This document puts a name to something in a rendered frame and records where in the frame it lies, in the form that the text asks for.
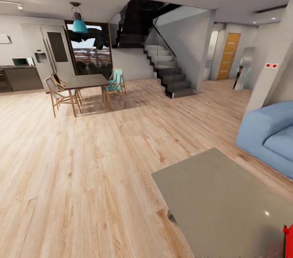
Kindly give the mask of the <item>radio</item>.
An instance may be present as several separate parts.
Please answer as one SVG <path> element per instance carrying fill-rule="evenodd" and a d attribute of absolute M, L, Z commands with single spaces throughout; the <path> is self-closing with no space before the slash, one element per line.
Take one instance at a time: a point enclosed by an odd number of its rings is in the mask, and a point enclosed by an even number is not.
<path fill-rule="evenodd" d="M 289 229 L 285 225 L 283 232 L 282 258 L 293 258 L 293 225 Z"/>

